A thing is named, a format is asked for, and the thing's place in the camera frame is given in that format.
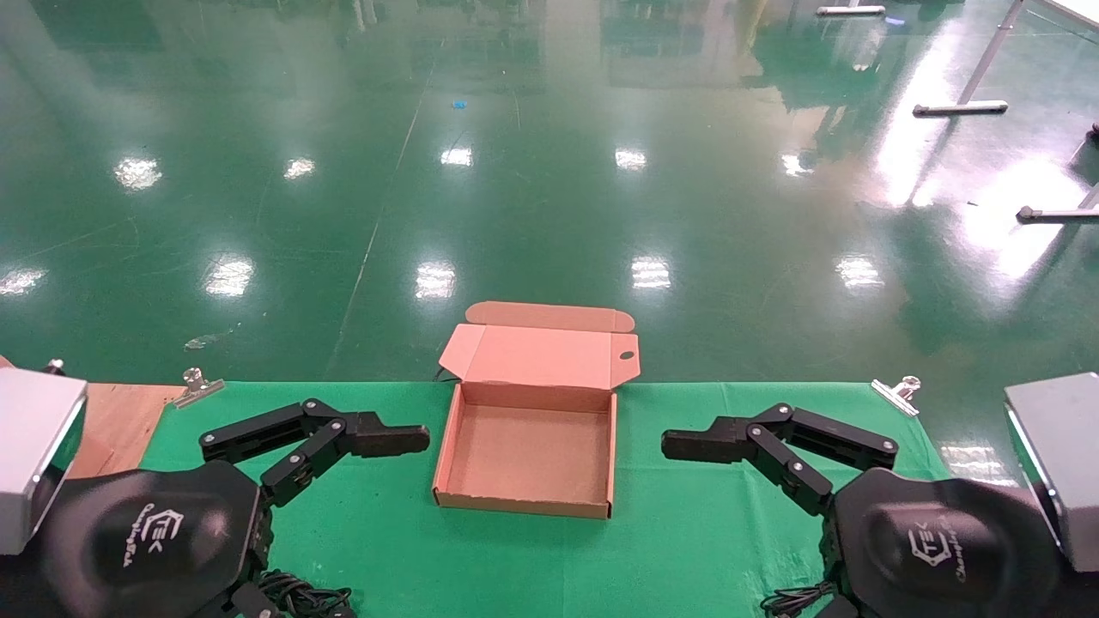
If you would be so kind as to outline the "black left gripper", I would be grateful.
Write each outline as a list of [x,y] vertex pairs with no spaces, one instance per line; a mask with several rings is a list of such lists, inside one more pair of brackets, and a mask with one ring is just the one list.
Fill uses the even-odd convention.
[[[36,533],[38,617],[271,617],[258,585],[270,545],[262,493],[284,507],[342,457],[424,452],[429,431],[310,398],[217,427],[199,445],[215,462],[67,482]],[[292,445],[262,490],[232,465]]]

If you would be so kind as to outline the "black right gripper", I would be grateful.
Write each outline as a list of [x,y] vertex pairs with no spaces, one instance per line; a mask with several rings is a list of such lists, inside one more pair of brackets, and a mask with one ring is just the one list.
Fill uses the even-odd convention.
[[[797,449],[867,472],[829,503],[832,482]],[[777,402],[703,431],[666,430],[662,453],[750,463],[808,515],[828,509],[822,559],[835,598],[825,617],[1039,617],[1059,588],[1061,549],[1024,490],[909,481],[890,472],[893,439],[862,427]]]

